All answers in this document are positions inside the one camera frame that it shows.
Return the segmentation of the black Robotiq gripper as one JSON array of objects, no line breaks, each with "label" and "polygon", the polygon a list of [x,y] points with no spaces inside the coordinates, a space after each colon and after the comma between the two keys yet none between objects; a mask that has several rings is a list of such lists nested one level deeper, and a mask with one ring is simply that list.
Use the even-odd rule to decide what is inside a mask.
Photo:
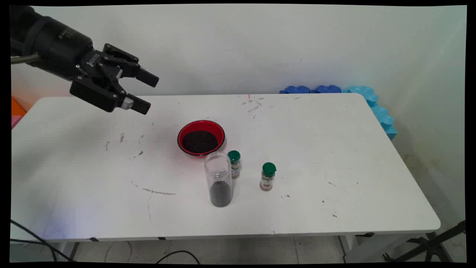
[{"label": "black Robotiq gripper", "polygon": [[90,37],[37,13],[33,7],[10,6],[11,64],[25,63],[73,80],[70,93],[103,111],[121,108],[147,114],[151,103],[126,93],[118,82],[105,77],[99,66],[101,60],[121,69],[119,78],[136,78],[151,87],[159,81],[158,76],[141,67],[136,56],[111,44],[97,50]]}]

